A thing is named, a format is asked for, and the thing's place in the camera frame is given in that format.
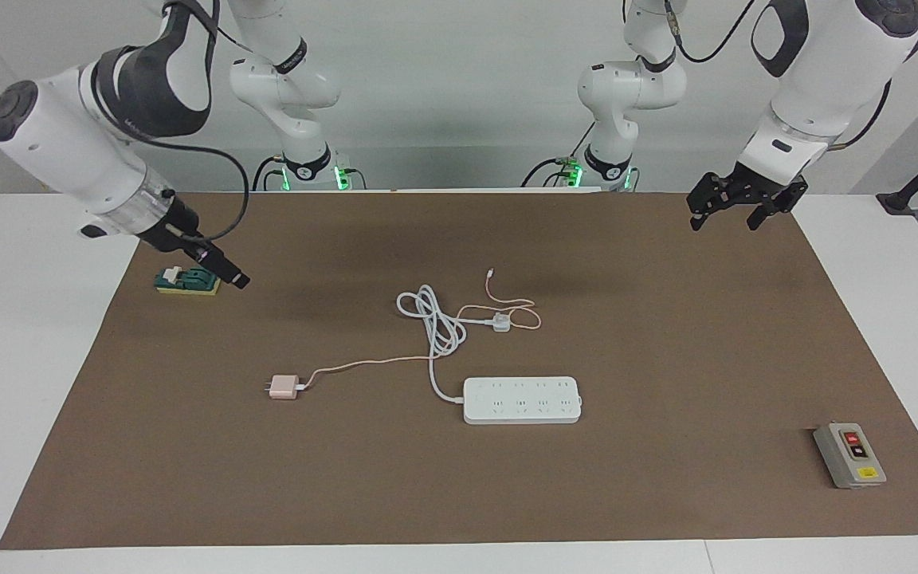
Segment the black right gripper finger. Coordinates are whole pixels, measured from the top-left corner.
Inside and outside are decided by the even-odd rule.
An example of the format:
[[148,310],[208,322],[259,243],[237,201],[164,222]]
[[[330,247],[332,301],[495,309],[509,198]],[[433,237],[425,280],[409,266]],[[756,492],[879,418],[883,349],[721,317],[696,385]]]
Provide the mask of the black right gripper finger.
[[233,264],[220,250],[206,250],[206,269],[214,273],[223,283],[244,289],[251,282],[251,277]]

